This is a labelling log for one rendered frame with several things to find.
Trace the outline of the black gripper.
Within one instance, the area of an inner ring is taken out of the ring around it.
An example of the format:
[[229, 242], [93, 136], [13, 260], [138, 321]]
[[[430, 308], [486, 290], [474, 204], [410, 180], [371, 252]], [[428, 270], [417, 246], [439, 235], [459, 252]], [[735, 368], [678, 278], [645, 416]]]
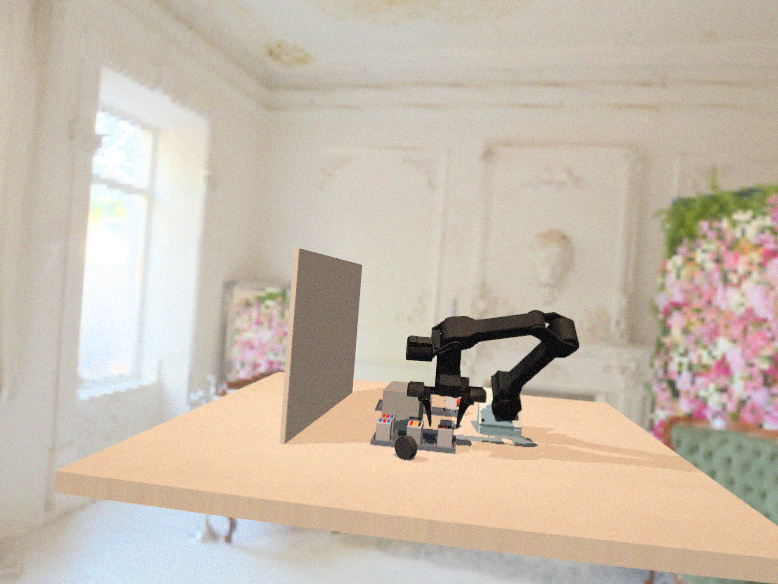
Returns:
[[[431, 418], [431, 401], [430, 401], [430, 394], [431, 395], [438, 395], [438, 388], [436, 387], [437, 383], [437, 376], [440, 372], [440, 368], [446, 368], [446, 372], [449, 373], [455, 373], [455, 369], [460, 369], [461, 364], [452, 365], [452, 364], [443, 364], [438, 363], [436, 364], [436, 378], [435, 378], [435, 387], [429, 387], [424, 386], [424, 382], [413, 382], [410, 381], [408, 383], [407, 387], [407, 396], [408, 397], [418, 397], [418, 401], [422, 401], [427, 413], [427, 418], [429, 422], [429, 426], [431, 427], [432, 418]], [[474, 402], [476, 403], [486, 403], [487, 400], [487, 393], [483, 387], [472, 387], [469, 386], [468, 393], [462, 393], [460, 392], [459, 397], [462, 397], [460, 400], [459, 405], [459, 411], [457, 416], [457, 422], [456, 422], [456, 429], [459, 428], [460, 423], [463, 419], [463, 416], [469, 406], [474, 406]]]

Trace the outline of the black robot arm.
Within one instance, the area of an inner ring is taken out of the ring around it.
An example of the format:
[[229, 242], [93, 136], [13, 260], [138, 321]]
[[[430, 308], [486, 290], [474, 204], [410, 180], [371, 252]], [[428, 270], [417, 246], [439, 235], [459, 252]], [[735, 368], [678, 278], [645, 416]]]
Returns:
[[[547, 328], [546, 323], [549, 323]], [[511, 371], [497, 371], [491, 376], [495, 421], [519, 421], [518, 413], [523, 410], [520, 395], [523, 386], [553, 359], [566, 358], [578, 350], [579, 342], [571, 319], [539, 310], [481, 320], [452, 316], [434, 326], [431, 337], [410, 335], [406, 360], [432, 362], [437, 356], [438, 363], [457, 365], [461, 364], [462, 350], [479, 342], [529, 335], [542, 342]], [[460, 369], [449, 373], [441, 367], [436, 383], [438, 395], [459, 398], [460, 392], [468, 393], [469, 381], [469, 377], [461, 377]]]

